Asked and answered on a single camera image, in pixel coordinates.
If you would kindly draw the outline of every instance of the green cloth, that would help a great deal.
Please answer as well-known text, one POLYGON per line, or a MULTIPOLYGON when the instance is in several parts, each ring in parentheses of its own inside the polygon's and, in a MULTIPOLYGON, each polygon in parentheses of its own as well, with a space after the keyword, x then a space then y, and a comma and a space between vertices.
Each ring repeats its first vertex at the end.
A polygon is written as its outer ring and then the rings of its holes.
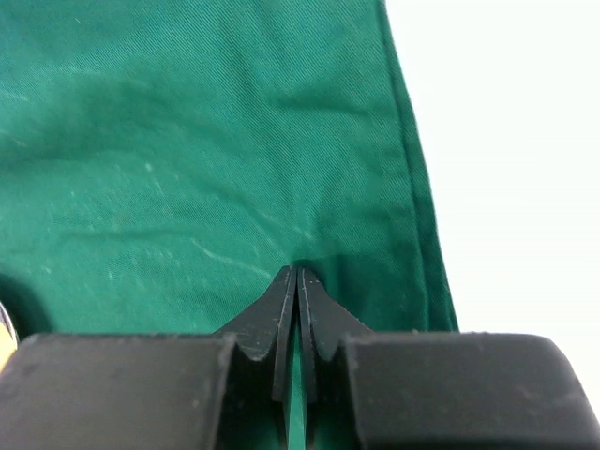
POLYGON ((297 262, 374 329, 457 328, 381 1, 3 0, 0 33, 22 334, 212 332, 297 262))

